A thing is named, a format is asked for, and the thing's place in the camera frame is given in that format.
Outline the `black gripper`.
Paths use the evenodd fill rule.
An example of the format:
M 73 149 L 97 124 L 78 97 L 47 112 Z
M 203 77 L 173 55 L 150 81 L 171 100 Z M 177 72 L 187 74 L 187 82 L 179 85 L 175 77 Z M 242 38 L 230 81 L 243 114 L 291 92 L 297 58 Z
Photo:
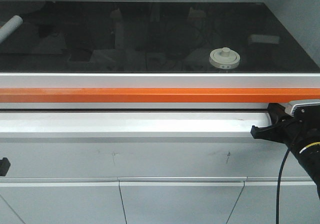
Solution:
M 269 103 L 267 108 L 271 121 L 286 120 L 285 108 L 282 105 Z M 289 119 L 290 123 L 286 125 L 280 123 L 260 128 L 252 126 L 250 131 L 252 137 L 272 142 L 285 142 L 288 138 L 293 154 L 318 152 L 320 150 L 320 109 L 293 108 L 290 114 L 292 116 Z

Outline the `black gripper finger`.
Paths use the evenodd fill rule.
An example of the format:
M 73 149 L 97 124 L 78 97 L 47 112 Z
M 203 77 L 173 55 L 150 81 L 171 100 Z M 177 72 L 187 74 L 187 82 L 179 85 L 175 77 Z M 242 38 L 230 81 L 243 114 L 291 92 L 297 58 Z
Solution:
M 0 176 L 6 176 L 9 169 L 10 169 L 10 162 L 8 160 L 8 158 L 3 157 L 0 160 Z

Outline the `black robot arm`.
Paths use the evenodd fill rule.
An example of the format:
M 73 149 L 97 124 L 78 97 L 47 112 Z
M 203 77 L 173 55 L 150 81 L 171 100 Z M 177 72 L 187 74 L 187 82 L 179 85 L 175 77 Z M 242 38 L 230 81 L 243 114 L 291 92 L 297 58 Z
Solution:
M 278 103 L 270 103 L 267 111 L 271 125 L 252 126 L 251 135 L 283 143 L 294 155 L 320 190 L 320 105 L 297 104 L 287 111 Z

